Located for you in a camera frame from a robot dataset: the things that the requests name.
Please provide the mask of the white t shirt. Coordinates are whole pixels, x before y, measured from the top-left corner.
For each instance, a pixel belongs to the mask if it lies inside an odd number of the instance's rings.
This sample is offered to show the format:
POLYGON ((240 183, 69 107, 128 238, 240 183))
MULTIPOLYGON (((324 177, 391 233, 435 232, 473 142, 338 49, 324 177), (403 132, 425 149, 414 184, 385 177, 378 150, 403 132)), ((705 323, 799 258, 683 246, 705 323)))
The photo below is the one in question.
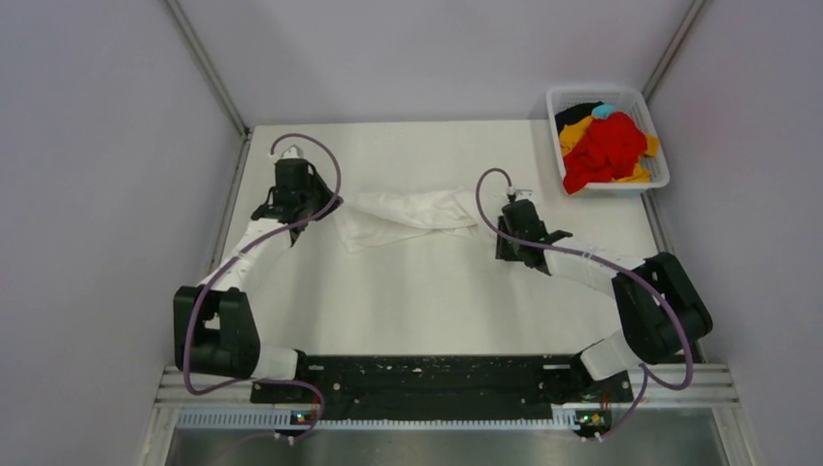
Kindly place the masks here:
POLYGON ((349 252, 431 235, 492 241, 475 193, 463 187, 421 193, 361 193, 344 201, 333 219, 349 252))

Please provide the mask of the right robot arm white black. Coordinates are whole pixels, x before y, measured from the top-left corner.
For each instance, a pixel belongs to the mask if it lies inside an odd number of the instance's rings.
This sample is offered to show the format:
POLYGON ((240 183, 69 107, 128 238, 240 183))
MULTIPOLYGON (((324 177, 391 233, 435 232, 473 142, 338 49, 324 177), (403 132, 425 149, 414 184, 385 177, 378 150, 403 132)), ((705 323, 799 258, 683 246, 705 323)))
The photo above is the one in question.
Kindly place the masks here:
POLYGON ((551 277, 567 279, 614 301, 620 327, 575 354, 567 370, 572 393, 594 400, 609 378, 685 351, 713 320, 676 256, 621 256, 592 248, 564 230, 547 230, 535 205, 518 192, 498 217, 497 256, 551 277))

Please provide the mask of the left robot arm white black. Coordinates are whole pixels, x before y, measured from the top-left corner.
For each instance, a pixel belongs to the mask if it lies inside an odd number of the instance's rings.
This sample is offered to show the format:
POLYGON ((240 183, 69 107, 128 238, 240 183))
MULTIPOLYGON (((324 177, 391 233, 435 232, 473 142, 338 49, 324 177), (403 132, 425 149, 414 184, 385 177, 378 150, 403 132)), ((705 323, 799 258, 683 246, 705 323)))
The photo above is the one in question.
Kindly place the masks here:
POLYGON ((343 203, 301 150, 274 157, 274 184, 253 210, 228 257, 200 283, 180 287, 173 297, 176 366, 190 374, 232 380, 270 379, 288 401, 305 398, 311 375, 300 368, 296 349, 264 341, 251 294, 272 277, 279 259, 307 226, 343 203))

